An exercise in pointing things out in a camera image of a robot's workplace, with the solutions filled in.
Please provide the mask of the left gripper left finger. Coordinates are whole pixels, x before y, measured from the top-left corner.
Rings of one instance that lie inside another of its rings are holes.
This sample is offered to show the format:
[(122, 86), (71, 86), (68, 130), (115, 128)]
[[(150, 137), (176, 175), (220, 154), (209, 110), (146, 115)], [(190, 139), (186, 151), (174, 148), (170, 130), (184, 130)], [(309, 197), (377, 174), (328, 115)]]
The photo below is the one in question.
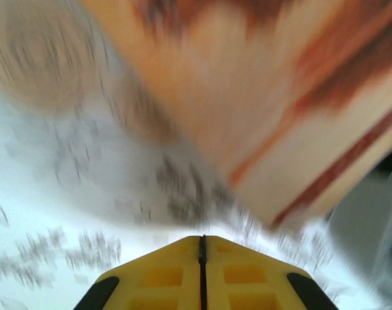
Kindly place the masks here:
[(74, 310), (201, 310), (199, 236), (188, 236), (98, 277)]

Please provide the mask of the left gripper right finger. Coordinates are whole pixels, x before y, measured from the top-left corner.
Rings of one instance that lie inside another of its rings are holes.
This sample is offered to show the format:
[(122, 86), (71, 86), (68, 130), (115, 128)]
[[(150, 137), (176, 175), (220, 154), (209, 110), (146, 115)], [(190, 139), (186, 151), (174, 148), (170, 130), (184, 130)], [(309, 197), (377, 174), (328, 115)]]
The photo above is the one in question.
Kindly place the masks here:
[(303, 269), (218, 236), (203, 238), (203, 310), (339, 310)]

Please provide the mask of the orange paperback book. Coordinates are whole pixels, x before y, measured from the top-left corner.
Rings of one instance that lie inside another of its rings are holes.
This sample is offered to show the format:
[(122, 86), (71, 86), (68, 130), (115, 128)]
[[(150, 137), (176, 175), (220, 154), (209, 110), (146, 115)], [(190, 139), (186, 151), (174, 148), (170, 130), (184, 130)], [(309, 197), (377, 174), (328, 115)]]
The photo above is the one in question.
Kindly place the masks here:
[(392, 0), (80, 0), (265, 226), (331, 210), (392, 151)]

